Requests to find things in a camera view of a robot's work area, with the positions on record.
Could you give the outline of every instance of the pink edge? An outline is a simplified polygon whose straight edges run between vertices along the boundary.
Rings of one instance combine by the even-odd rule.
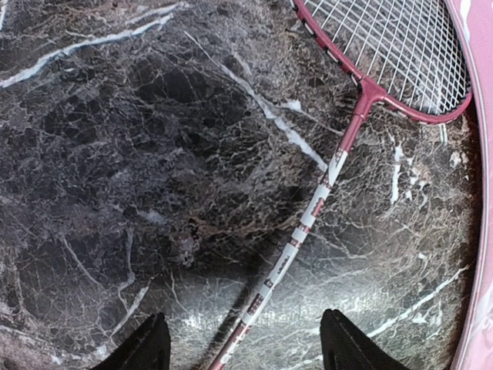
[[[491,0],[446,0],[461,39],[475,96],[481,137],[483,166],[483,214],[475,282],[461,341],[451,368],[487,370],[493,368],[493,7]]]

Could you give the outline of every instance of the marble countertop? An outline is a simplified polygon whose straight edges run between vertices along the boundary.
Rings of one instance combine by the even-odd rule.
[[[289,2],[4,0],[0,369],[88,368],[155,311],[173,369],[206,365],[355,99]],[[375,108],[229,368],[321,368],[326,308],[410,368],[446,368],[480,221],[472,115]]]

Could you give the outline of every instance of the red and white shaft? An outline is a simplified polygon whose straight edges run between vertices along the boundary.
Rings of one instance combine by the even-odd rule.
[[[224,368],[224,365],[230,360],[241,341],[245,338],[245,335],[247,335],[248,331],[251,329],[255,321],[260,316],[260,313],[267,305],[274,288],[280,283],[290,265],[293,263],[301,244],[303,244],[308,233],[310,232],[310,229],[314,225],[322,206],[327,200],[327,197],[329,196],[330,191],[339,176],[339,172],[344,165],[347,154],[353,146],[357,131],[363,124],[363,121],[365,121],[368,113],[370,112],[371,105],[375,100],[376,99],[372,99],[365,94],[363,94],[358,100],[354,110],[353,119],[344,133],[343,139],[337,148],[337,152],[330,160],[327,171],[322,176],[321,181],[315,190],[315,194],[311,198],[307,209],[303,213],[298,225],[291,234],[290,240],[284,246],[283,253],[277,259],[277,262],[270,271],[269,276],[267,276],[265,281],[257,289],[256,294],[250,300],[246,310],[241,316],[241,319],[238,321],[238,324],[226,340],[226,343],[221,348],[219,354],[214,358],[208,370],[221,370]]]

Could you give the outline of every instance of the badminton racket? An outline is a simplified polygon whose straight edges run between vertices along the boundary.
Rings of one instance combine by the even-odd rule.
[[[209,370],[230,360],[266,307],[314,225],[374,104],[425,124],[447,123],[471,101],[458,37],[442,0],[290,0],[317,44],[360,94],[349,127],[268,277],[243,310]]]

